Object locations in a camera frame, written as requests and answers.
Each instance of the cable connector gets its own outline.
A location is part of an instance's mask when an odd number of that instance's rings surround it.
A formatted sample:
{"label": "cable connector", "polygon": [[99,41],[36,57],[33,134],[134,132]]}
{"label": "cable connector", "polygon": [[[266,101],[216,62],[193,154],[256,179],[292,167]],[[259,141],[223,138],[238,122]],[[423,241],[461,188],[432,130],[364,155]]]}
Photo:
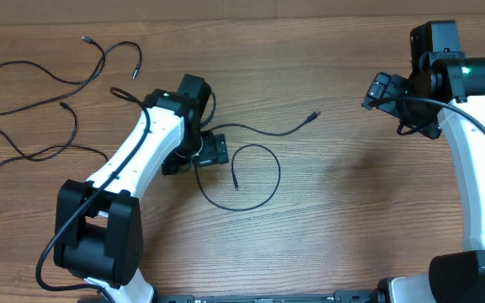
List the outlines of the cable connector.
{"label": "cable connector", "polygon": [[310,122],[314,121],[317,117],[319,117],[320,114],[321,114],[321,110],[318,110],[316,112],[313,112],[312,114],[310,114],[308,116],[308,118],[306,119],[306,121],[304,121],[304,124],[307,124],[307,123],[310,123]]}
{"label": "cable connector", "polygon": [[87,37],[87,36],[82,36],[82,40],[89,43],[89,44],[92,44],[93,43],[93,39]]}
{"label": "cable connector", "polygon": [[235,190],[239,190],[239,183],[237,182],[237,177],[235,177],[235,172],[232,171],[233,177],[233,186],[235,186]]}
{"label": "cable connector", "polygon": [[64,103],[64,102],[60,102],[60,103],[59,103],[59,105],[60,105],[62,108],[64,108],[64,109],[69,109],[69,110],[71,109],[71,107],[70,107],[70,106],[68,106],[68,104],[66,104],[66,103]]}
{"label": "cable connector", "polygon": [[138,77],[138,72],[140,71],[139,67],[136,67],[134,70],[134,73],[132,73],[132,80],[136,79]]}

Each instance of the black bracket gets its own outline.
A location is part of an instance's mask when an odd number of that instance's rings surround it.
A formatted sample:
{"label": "black bracket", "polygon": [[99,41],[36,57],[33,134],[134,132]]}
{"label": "black bracket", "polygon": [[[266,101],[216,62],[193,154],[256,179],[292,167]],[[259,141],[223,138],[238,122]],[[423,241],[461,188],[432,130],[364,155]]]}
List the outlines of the black bracket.
{"label": "black bracket", "polygon": [[186,74],[177,92],[155,89],[143,101],[149,108],[157,106],[169,109],[183,117],[183,141],[176,149],[183,157],[191,157],[201,148],[200,120],[210,95],[211,87],[204,78]]}
{"label": "black bracket", "polygon": [[[94,193],[90,183],[67,180],[57,196],[56,231]],[[107,226],[86,222],[99,210],[109,214]],[[143,256],[141,212],[138,198],[127,191],[103,191],[86,214],[74,221],[54,246],[54,262],[80,279],[102,279],[110,287],[128,284]]]}
{"label": "black bracket", "polygon": [[[461,50],[456,21],[430,21],[410,33],[412,73],[408,79],[377,74],[362,104],[382,98],[421,97],[443,103],[466,102],[469,96],[485,95],[485,58],[466,58]],[[437,114],[441,107],[422,102],[390,101],[378,109],[398,118],[399,135],[419,132],[437,139],[441,129]],[[402,132],[403,126],[411,130]]]}
{"label": "black bracket", "polygon": [[485,303],[485,250],[435,257],[429,286],[437,303]]}
{"label": "black bracket", "polygon": [[229,162],[224,134],[215,136],[212,131],[208,130],[201,132],[200,135],[203,140],[203,147],[199,155],[194,158],[187,158],[181,157],[176,151],[173,151],[162,164],[162,174],[164,176],[188,171],[192,162],[195,162],[198,167]]}

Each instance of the cable plug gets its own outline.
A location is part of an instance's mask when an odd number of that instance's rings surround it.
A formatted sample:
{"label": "cable plug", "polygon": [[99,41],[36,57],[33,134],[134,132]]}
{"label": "cable plug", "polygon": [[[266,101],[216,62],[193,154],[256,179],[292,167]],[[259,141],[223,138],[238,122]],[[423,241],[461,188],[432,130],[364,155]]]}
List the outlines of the cable plug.
{"label": "cable plug", "polygon": [[92,44],[93,43],[93,39],[87,37],[87,36],[82,36],[82,40],[89,43],[89,44]]}
{"label": "cable plug", "polygon": [[379,104],[379,100],[373,100],[373,101],[368,102],[368,106],[371,107],[371,108],[375,108],[375,107],[379,106],[378,104]]}
{"label": "cable plug", "polygon": [[70,107],[70,106],[68,106],[68,104],[66,104],[66,103],[64,103],[64,102],[60,102],[60,103],[59,103],[59,105],[60,105],[62,108],[64,108],[64,109],[68,109],[68,110],[70,110],[70,109],[71,109],[71,107]]}
{"label": "cable plug", "polygon": [[235,173],[232,171],[233,177],[233,185],[235,186],[235,190],[239,190],[239,183],[237,182],[237,177],[235,177]]}
{"label": "cable plug", "polygon": [[318,110],[316,112],[313,112],[312,114],[310,114],[308,116],[308,118],[306,119],[306,121],[304,121],[304,124],[307,124],[307,123],[310,123],[310,122],[314,121],[317,117],[319,117],[320,114],[321,114],[321,110]]}
{"label": "cable plug", "polygon": [[140,71],[139,67],[136,67],[134,70],[134,73],[132,74],[132,80],[136,79],[138,77],[138,72]]}

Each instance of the wooden table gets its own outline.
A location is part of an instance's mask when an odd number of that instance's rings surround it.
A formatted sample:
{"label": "wooden table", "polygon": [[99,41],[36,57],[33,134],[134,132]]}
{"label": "wooden table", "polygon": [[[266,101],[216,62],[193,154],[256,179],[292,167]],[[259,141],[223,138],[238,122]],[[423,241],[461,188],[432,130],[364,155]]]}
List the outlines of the wooden table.
{"label": "wooden table", "polygon": [[[204,77],[218,96],[211,125],[239,122],[288,130],[312,111],[322,115],[292,136],[225,129],[230,155],[264,144],[282,165],[276,196],[263,208],[232,213],[210,205],[193,173],[158,174],[141,204],[141,270],[162,294],[328,293],[373,288],[387,276],[427,269],[433,256],[461,250],[461,205],[445,138],[396,135],[397,120],[360,107],[379,71],[407,76],[408,33],[450,16],[276,19],[0,27],[0,62],[30,60],[57,76],[85,79],[99,52],[121,40],[104,73],[66,100],[79,118],[77,144],[113,154],[134,128],[139,108],[113,98],[116,86],[142,98],[174,90],[185,73]],[[485,56],[485,15],[456,17],[464,51]],[[0,111],[72,89],[29,66],[0,71]],[[0,117],[26,152],[62,144],[72,117],[57,104]],[[0,161],[15,152],[0,138]],[[68,302],[93,292],[50,293],[35,283],[35,264],[53,235],[56,195],[103,165],[84,151],[48,162],[0,168],[0,302]],[[209,196],[230,206],[265,199],[276,180],[265,151],[237,157],[240,190],[229,166],[202,169]],[[53,265],[50,284],[79,282]]]}

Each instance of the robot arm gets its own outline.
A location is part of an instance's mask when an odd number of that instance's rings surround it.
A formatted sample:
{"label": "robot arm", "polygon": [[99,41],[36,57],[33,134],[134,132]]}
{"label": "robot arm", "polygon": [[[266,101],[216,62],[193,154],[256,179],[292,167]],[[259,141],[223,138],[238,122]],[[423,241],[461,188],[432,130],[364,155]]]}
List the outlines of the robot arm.
{"label": "robot arm", "polygon": [[[463,115],[440,104],[463,110],[485,128],[485,58],[466,58],[453,21],[428,22],[410,35],[409,79],[379,73],[362,105],[371,109],[377,104],[399,118],[399,135],[420,132],[437,139],[445,132],[460,189],[465,252],[435,257],[428,273],[392,279],[380,283],[380,288],[387,302],[483,303],[485,135]],[[411,130],[402,132],[404,126]]]}
{"label": "robot arm", "polygon": [[[200,133],[200,118],[210,94],[205,80],[191,75],[185,75],[176,93],[155,90],[144,101],[151,118],[149,130],[142,112],[136,128],[102,168],[85,183],[68,180],[63,185],[57,198],[56,230],[99,191],[135,149],[143,132],[149,132],[133,158],[54,246],[57,266],[90,284],[101,285],[117,303],[151,302],[154,290],[138,269],[143,256],[140,199],[160,167],[163,173],[176,173],[179,165],[190,163],[193,157],[198,163],[222,163],[215,137],[207,133],[204,143]],[[204,144],[208,152],[201,156]],[[108,218],[105,228],[86,222],[86,216],[98,214]]]}
{"label": "robot arm", "polygon": [[[450,102],[485,125],[485,96]],[[442,109],[440,128],[452,152],[463,209],[464,251],[485,250],[485,135],[457,113]]]}

